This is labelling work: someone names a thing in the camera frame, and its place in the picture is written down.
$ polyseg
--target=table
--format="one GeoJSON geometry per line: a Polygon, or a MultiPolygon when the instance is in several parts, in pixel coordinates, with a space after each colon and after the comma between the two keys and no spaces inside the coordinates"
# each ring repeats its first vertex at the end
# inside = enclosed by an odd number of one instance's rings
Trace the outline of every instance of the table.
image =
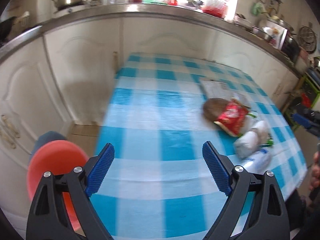
{"type": "MultiPolygon", "coordinates": [[[[250,76],[204,60],[132,54],[116,76],[96,149],[98,154],[110,142],[116,158],[91,197],[115,239],[202,239],[220,213],[227,198],[202,158],[202,144],[211,141],[235,165],[241,160],[232,145],[236,139],[202,116],[200,77],[246,95],[268,122],[278,152],[268,170],[285,199],[304,178],[307,167],[297,140],[250,76]]],[[[252,197],[248,194],[234,234],[242,231],[252,197]]]]}

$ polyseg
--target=silver screw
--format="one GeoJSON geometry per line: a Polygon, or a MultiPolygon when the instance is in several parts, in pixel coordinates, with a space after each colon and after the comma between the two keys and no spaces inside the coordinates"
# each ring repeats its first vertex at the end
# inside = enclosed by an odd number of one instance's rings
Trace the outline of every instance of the silver screw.
{"type": "Polygon", "coordinates": [[[274,174],[273,174],[272,171],[267,171],[267,175],[268,175],[269,177],[273,177],[273,176],[274,176],[274,174]]]}
{"type": "Polygon", "coordinates": [[[75,168],[73,169],[73,171],[74,171],[75,173],[79,173],[79,172],[82,171],[82,168],[81,168],[80,166],[77,166],[77,167],[75,167],[75,168]]]}
{"type": "Polygon", "coordinates": [[[242,172],[242,171],[243,171],[243,168],[242,168],[241,166],[236,166],[236,167],[235,167],[235,170],[236,170],[237,172],[242,172]]]}
{"type": "Polygon", "coordinates": [[[50,172],[50,171],[46,171],[46,172],[43,174],[43,176],[44,176],[45,178],[50,177],[50,175],[51,175],[51,172],[50,172]]]}

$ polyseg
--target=kitchen cabinet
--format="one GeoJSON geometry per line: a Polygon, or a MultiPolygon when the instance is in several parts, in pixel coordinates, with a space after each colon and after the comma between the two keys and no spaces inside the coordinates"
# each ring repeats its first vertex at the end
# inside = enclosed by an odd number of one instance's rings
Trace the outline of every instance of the kitchen cabinet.
{"type": "Polygon", "coordinates": [[[209,59],[217,31],[168,19],[124,18],[123,61],[133,52],[209,59]]]}
{"type": "Polygon", "coordinates": [[[25,238],[31,203],[26,187],[27,169],[21,164],[22,156],[28,160],[29,155],[14,143],[14,139],[0,125],[0,207],[12,226],[25,238]]]}
{"type": "Polygon", "coordinates": [[[286,99],[296,86],[298,80],[299,79],[296,77],[296,75],[290,70],[286,71],[281,83],[278,85],[271,98],[278,109],[281,109],[281,107],[284,105],[286,99]]]}
{"type": "Polygon", "coordinates": [[[53,74],[75,124],[101,125],[114,88],[120,19],[70,25],[45,34],[53,74]]]}
{"type": "Polygon", "coordinates": [[[266,58],[267,54],[261,49],[230,34],[217,31],[209,60],[239,69],[257,82],[266,58]]]}
{"type": "MultiPolygon", "coordinates": [[[[54,83],[42,38],[0,65],[0,122],[27,154],[45,132],[68,133],[72,120],[54,83]]],[[[25,154],[15,158],[27,166],[25,154]]]]}
{"type": "Polygon", "coordinates": [[[252,78],[272,98],[288,69],[272,56],[266,55],[265,61],[257,71],[252,78]]]}

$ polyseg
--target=red basket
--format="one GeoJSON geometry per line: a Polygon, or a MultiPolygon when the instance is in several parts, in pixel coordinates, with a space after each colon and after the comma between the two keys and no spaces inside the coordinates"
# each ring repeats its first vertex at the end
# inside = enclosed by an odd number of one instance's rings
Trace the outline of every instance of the red basket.
{"type": "Polygon", "coordinates": [[[202,11],[215,17],[223,18],[229,0],[206,0],[202,6],[202,11]]]}

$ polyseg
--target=red food package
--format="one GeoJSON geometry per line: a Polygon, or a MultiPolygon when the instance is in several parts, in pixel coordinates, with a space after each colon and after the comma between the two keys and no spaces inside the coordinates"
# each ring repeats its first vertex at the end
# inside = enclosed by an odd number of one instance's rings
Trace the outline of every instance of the red food package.
{"type": "Polygon", "coordinates": [[[237,137],[248,112],[247,108],[233,99],[227,104],[226,109],[214,123],[231,136],[237,137]]]}

